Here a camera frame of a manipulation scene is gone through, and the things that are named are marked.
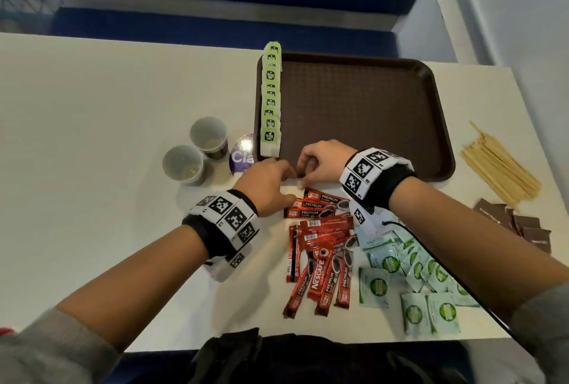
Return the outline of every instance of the purple label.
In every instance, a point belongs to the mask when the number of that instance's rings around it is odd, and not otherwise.
[[[252,134],[241,137],[229,156],[231,174],[242,173],[254,164],[252,158]]]

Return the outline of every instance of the white paper cup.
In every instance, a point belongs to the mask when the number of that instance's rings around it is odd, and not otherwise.
[[[216,117],[195,121],[189,130],[189,138],[208,158],[217,160],[227,154],[227,127]]]
[[[204,181],[204,159],[194,146],[177,145],[162,158],[164,173],[184,185],[201,185]]]

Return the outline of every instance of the grey sleeve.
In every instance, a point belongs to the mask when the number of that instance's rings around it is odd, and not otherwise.
[[[534,356],[549,384],[569,377],[569,283],[525,302],[514,314],[511,330]]]
[[[119,359],[85,325],[50,309],[20,333],[0,337],[0,382],[99,383]]]

